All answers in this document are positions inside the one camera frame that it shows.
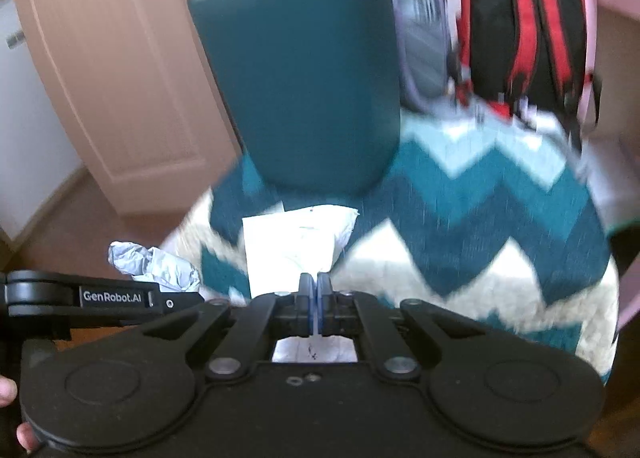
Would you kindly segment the person's hand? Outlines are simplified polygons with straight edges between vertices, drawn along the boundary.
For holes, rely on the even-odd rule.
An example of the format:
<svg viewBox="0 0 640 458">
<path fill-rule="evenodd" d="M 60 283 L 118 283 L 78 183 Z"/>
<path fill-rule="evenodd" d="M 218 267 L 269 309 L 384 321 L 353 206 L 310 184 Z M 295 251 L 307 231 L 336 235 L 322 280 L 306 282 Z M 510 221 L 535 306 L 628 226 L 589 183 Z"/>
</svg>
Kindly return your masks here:
<svg viewBox="0 0 640 458">
<path fill-rule="evenodd" d="M 1 452 L 11 456 L 18 452 L 35 452 L 40 447 L 34 429 L 18 413 L 18 389 L 14 380 L 0 378 L 1 395 Z"/>
</svg>

